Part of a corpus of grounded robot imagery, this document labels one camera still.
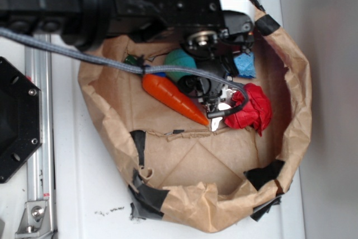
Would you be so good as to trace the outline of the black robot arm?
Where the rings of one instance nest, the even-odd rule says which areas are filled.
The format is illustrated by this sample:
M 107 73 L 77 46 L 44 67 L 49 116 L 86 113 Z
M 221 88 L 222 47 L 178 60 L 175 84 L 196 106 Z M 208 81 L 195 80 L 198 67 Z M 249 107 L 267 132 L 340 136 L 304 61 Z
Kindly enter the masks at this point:
M 77 48 L 72 57 L 105 39 L 126 35 L 135 43 L 178 43 L 199 65 L 180 89 L 208 108 L 208 117 L 229 116 L 243 104 L 219 110 L 226 75 L 236 76 L 232 50 L 249 53 L 254 42 L 255 7 L 250 0 L 1 0 L 1 35 L 50 50 L 35 34 L 58 34 Z

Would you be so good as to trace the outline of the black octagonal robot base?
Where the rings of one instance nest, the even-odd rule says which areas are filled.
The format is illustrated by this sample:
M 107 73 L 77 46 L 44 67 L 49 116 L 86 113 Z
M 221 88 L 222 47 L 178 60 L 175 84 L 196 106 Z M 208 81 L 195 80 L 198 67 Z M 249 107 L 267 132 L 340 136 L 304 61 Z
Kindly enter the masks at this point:
M 1 183 L 5 184 L 41 145 L 40 93 L 1 58 Z

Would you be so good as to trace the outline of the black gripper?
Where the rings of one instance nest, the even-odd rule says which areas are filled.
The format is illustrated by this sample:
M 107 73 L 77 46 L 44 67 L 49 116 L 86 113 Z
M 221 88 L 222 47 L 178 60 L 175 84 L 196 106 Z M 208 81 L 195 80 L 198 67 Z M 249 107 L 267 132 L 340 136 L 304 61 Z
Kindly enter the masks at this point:
M 250 0 L 113 0 L 109 36 L 126 35 L 137 44 L 176 43 L 193 57 L 197 68 L 180 67 L 189 76 L 174 82 L 197 99 L 209 115 L 232 115 L 243 109 L 248 95 L 236 76 L 232 51 L 253 45 L 255 9 Z M 222 89 L 234 92 L 231 108 L 214 113 Z

